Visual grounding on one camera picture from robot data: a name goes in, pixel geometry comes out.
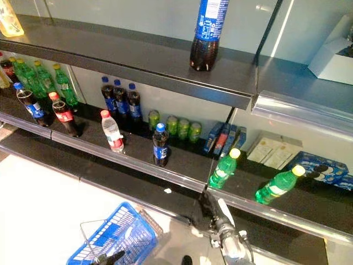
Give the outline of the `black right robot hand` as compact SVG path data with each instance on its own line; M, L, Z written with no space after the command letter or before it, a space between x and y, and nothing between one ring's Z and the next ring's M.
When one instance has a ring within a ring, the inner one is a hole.
M226 215L217 198L208 190L204 190L198 198L191 223L200 231L214 233L219 232L224 226L235 228L234 221Z

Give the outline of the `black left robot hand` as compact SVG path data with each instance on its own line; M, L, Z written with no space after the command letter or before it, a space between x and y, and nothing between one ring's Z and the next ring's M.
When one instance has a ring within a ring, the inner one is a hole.
M100 255L93 264L97 265L114 265L119 259L121 259L125 254L125 251L119 251L112 256L107 256L106 254Z

